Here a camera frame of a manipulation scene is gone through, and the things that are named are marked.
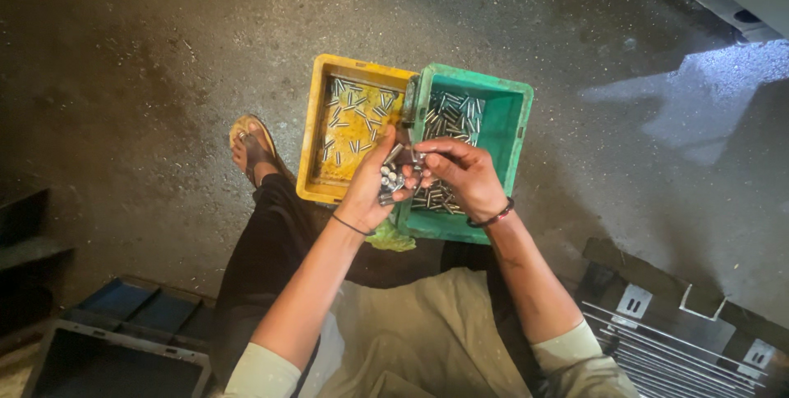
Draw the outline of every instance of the bangle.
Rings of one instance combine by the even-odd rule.
[[[471,218],[466,218],[466,224],[468,224],[468,226],[471,228],[488,227],[491,224],[501,221],[501,219],[504,218],[510,212],[512,212],[512,209],[514,208],[515,208],[515,200],[510,197],[507,197],[507,207],[505,207],[504,210],[502,210],[501,213],[499,213],[498,215],[481,223],[475,223],[474,221],[471,221]]]
[[[362,232],[358,228],[355,228],[354,226],[350,225],[349,223],[339,219],[334,213],[331,213],[331,217],[334,218],[335,220],[339,221],[340,224],[348,227],[349,229],[353,230],[354,232],[361,233],[364,236],[373,236],[376,233],[375,230],[370,231],[369,233]]]

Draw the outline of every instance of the brown sandal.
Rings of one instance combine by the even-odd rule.
[[[263,131],[263,136],[271,147],[271,151],[265,150],[257,138],[249,133],[250,123],[256,124],[258,128]],[[231,148],[233,148],[233,140],[235,138],[241,139],[241,141],[244,143],[247,154],[246,169],[244,173],[255,188],[258,187],[255,178],[255,166],[261,162],[270,163],[277,169],[277,171],[279,171],[279,173],[283,174],[285,177],[290,179],[293,178],[293,175],[290,171],[288,171],[288,169],[285,167],[285,164],[282,162],[282,159],[279,157],[277,149],[274,145],[274,140],[271,139],[271,134],[268,132],[265,124],[263,124],[263,122],[257,116],[243,115],[242,117],[238,118],[236,122],[233,122],[230,134]]]

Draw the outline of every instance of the black pants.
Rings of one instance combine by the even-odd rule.
[[[252,196],[256,202],[255,211],[227,263],[214,312],[211,364],[222,387],[230,380],[255,327],[317,238],[304,201],[284,176],[265,176]],[[487,270],[498,334],[529,389],[538,396],[541,373],[523,336],[512,298],[490,247],[447,242],[441,257],[441,270],[453,267]],[[311,364],[312,359],[294,395],[301,389]]]

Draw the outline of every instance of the hand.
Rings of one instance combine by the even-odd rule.
[[[385,220],[394,208],[393,205],[381,207],[378,203],[378,193],[381,190],[381,166],[394,144],[395,128],[389,125],[378,146],[361,159],[359,167],[353,173],[348,192],[335,211],[339,219],[362,232],[369,232],[378,227],[378,224]],[[406,188],[392,193],[392,198],[395,201],[408,198],[413,194],[411,189],[415,185],[416,182],[413,180],[406,181]]]
[[[422,172],[421,186],[429,186],[435,178],[446,181],[471,221],[485,222],[507,208],[507,195],[498,181],[487,150],[452,138],[420,142],[414,149],[428,153],[424,158],[428,168]],[[457,163],[439,153],[451,155]]]

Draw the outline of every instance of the light green sleeve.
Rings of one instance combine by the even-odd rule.
[[[248,343],[225,388],[224,398],[287,398],[301,371],[276,353]]]
[[[532,345],[532,350],[547,375],[549,396],[638,397],[624,370],[600,350],[586,321],[564,335]]]

